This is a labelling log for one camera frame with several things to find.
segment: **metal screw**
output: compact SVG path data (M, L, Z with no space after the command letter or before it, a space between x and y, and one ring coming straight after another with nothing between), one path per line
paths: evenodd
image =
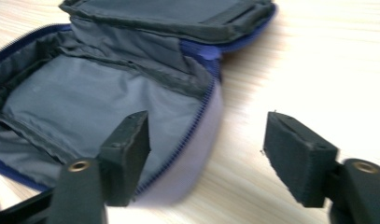
M378 169L375 168L372 164L369 164L367 162L363 161L356 161L353 163L353 165L362 172L369 173L369 174L376 174L378 173Z
M86 170L90 166L91 166L91 164L88 161L78 161L76 163L71 164L68 167L68 171L79 172L79 171Z

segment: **bag flap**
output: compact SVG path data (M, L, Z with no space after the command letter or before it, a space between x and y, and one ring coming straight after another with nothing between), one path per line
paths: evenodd
M270 0L65 0L71 21L194 40L229 43L250 34L274 13Z

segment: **bag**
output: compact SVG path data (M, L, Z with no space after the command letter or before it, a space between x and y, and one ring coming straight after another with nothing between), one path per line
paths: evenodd
M219 59L272 18L267 0L66 0L71 24L0 50L0 174L38 190L94 158L130 114L148 111L151 152L134 205L183 198L221 116Z

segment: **wooden table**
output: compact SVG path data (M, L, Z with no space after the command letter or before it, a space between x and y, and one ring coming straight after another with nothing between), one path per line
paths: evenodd
M169 207L109 209L110 223L328 223L328 208L297 204L260 153L271 110L335 144L340 161L380 164L380 0L275 2L265 33L224 56L224 116L196 188ZM59 3L0 0L0 48L68 22ZM35 194L0 176L1 208Z

